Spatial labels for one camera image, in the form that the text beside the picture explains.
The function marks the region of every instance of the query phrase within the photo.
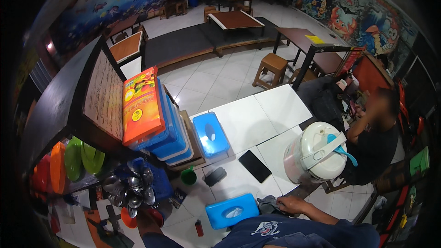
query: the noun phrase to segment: mural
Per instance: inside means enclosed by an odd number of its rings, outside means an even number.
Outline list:
[[[135,14],[145,20],[161,5],[162,0],[74,0],[51,25],[52,40],[60,54],[72,54],[106,28]]]
[[[296,8],[327,25],[353,46],[367,45],[373,55],[389,54],[399,67],[416,38],[416,27],[385,0],[294,0]],[[387,67],[392,73],[394,67]]]

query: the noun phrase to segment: raised platform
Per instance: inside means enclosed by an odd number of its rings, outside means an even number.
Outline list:
[[[158,68],[180,62],[182,60],[215,52],[222,56],[223,49],[262,42],[274,42],[277,37],[277,25],[271,21],[256,17],[265,24],[261,29],[245,28],[229,33],[226,37],[216,24],[202,23],[176,30],[146,42],[145,66]]]

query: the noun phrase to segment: green cup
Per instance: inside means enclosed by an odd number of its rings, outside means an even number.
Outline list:
[[[183,170],[181,172],[181,181],[188,186],[191,186],[196,183],[196,174],[193,171],[195,166],[191,166],[189,169]]]

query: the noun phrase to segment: blue shirt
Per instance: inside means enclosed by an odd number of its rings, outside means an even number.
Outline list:
[[[146,248],[182,248],[168,237],[147,233],[142,237]],[[237,223],[213,248],[261,248],[264,245],[294,247],[377,248],[380,236],[371,224],[354,225],[340,219],[335,225],[316,221],[266,214]]]

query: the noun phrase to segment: orange box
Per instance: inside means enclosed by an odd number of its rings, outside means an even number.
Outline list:
[[[158,97],[160,91],[156,78],[157,71],[155,66],[124,81],[124,146],[165,130],[161,101]]]

